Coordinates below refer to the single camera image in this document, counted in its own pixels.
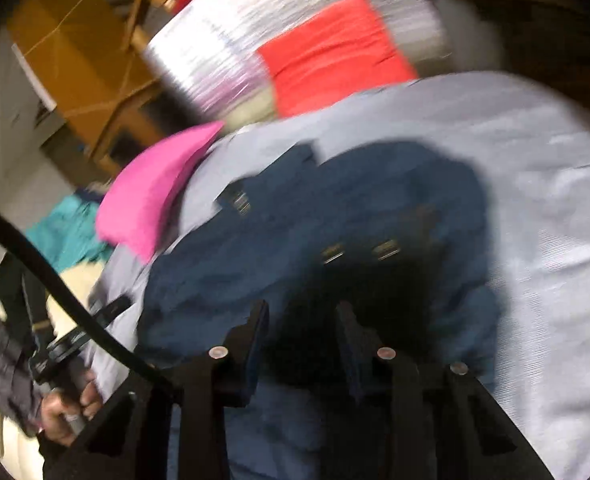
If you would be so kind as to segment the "person's left hand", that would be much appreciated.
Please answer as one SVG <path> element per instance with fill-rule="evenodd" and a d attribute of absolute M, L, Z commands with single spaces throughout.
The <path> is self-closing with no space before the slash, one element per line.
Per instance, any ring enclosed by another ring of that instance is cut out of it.
<path fill-rule="evenodd" d="M 52 390 L 42 399 L 40 415 L 45 437 L 69 448 L 76 440 L 76 435 L 68 419 L 80 415 L 92 419 L 103 404 L 103 398 L 95 383 L 95 374 L 88 368 L 84 378 L 84 389 L 77 399 L 71 399 L 60 390 Z"/>

